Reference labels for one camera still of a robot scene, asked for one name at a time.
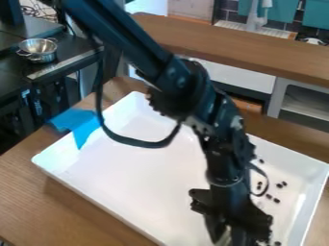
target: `white plastic tray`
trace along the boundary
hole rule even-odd
[[[160,140],[175,123],[148,106],[144,95],[132,92],[104,111],[106,123],[122,135]],[[260,164],[270,178],[269,194],[281,200],[254,199],[274,216],[272,241],[302,245],[328,176],[327,164],[250,136]],[[212,245],[201,215],[190,210],[189,190],[208,188],[205,158],[198,140],[183,127],[172,144],[150,150],[125,146],[101,129],[78,150],[66,135],[32,161],[45,173],[157,243],[173,246]],[[253,187],[264,179],[252,174]],[[286,188],[275,184],[286,181]]]

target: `stainless steel bowl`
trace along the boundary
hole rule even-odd
[[[53,62],[56,58],[57,40],[54,38],[30,38],[19,43],[18,56],[34,63]]]

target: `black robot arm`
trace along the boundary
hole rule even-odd
[[[113,0],[63,0],[63,10],[84,30],[123,51],[148,82],[155,111],[191,126],[198,135],[210,189],[191,190],[191,208],[204,215],[213,243],[228,228],[234,246],[267,242],[272,218],[250,199],[250,170],[266,174],[250,163],[254,146],[244,132],[240,113],[224,92],[214,90],[207,71],[197,62],[165,51]],[[165,146],[141,146],[111,131],[107,134],[134,146]]]

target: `wooden counter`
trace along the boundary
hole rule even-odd
[[[115,79],[105,87],[104,107],[140,82]],[[94,95],[79,104],[94,108]],[[329,162],[329,135],[292,123],[245,113],[249,133]],[[0,235],[16,246],[154,245],[79,195],[47,178],[31,157],[61,136],[42,127],[0,157]],[[306,246],[329,245],[329,189],[319,203]]]
[[[329,87],[329,48],[157,15],[136,21],[173,53]]]

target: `blue towel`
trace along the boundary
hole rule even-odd
[[[329,29],[329,0],[307,0],[303,25]]]
[[[60,133],[73,132],[78,149],[81,149],[90,134],[100,127],[93,111],[69,109],[49,121]]]
[[[263,0],[259,2],[259,16],[264,16]],[[292,23],[299,0],[273,0],[273,8],[268,10],[268,19]],[[249,15],[252,0],[239,0],[239,14]]]

